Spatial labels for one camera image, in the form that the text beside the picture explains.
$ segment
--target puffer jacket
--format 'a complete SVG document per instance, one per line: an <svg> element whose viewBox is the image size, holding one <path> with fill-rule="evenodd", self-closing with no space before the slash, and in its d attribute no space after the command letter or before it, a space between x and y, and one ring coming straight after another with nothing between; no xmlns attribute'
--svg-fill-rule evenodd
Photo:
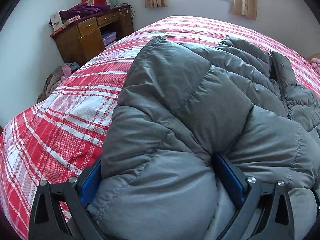
<svg viewBox="0 0 320 240"><path fill-rule="evenodd" d="M215 239L235 213L211 156L282 180L295 239L316 219L320 100L289 60L237 39L217 47L151 40L128 72L88 206L110 239Z"/></svg>

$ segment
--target plaid bedspread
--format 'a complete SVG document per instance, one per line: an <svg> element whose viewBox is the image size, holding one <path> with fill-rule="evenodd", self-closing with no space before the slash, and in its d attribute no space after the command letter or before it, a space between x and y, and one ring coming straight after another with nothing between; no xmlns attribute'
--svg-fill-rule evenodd
<svg viewBox="0 0 320 240"><path fill-rule="evenodd" d="M169 17L122 39L66 79L50 97L10 121L0 137L0 204L22 239L41 180L65 182L101 153L113 109L135 56L152 38L216 46L235 36L287 56L297 81L320 97L320 76L297 52L255 31L211 19ZM63 212L70 218L68 209Z"/></svg>

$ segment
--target silver bolt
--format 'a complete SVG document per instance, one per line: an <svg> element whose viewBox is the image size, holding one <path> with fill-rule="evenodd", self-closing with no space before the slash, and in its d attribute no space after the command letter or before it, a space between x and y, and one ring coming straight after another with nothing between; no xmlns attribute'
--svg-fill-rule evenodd
<svg viewBox="0 0 320 240"><path fill-rule="evenodd" d="M250 183L256 183L256 178L255 177L248 177L248 181L250 182Z"/></svg>
<svg viewBox="0 0 320 240"><path fill-rule="evenodd" d="M77 177L71 177L71 178L69 178L69 182L70 183L75 183L76 181L77 181Z"/></svg>
<svg viewBox="0 0 320 240"><path fill-rule="evenodd" d="M284 187L284 182L283 182L282 180L278 180L278 185L279 185L280 187Z"/></svg>
<svg viewBox="0 0 320 240"><path fill-rule="evenodd" d="M45 186L45 185L47 185L47 181L46 180L41 180L40 186Z"/></svg>

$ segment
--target wall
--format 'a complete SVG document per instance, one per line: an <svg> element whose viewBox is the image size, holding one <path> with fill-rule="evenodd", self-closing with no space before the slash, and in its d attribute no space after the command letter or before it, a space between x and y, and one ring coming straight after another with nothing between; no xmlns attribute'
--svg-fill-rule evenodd
<svg viewBox="0 0 320 240"><path fill-rule="evenodd" d="M303 0L258 0L257 21L229 13L228 0L168 0L167 8L145 8L144 0L118 0L136 11L135 30L172 15L217 19L263 33L304 57L320 52L320 25Z"/></svg>
<svg viewBox="0 0 320 240"><path fill-rule="evenodd" d="M36 103L48 75L63 64L50 15L81 0L21 0L0 32L0 125Z"/></svg>
<svg viewBox="0 0 320 240"><path fill-rule="evenodd" d="M21 0L0 32L0 125L36 103L47 76L63 63L49 37L49 17L80 0ZM118 0L136 11L135 30L172 15L200 16L251 28L304 57L320 51L320 25L303 0L258 0L257 22L229 14L228 0L168 0L167 8L145 8L144 0Z"/></svg>

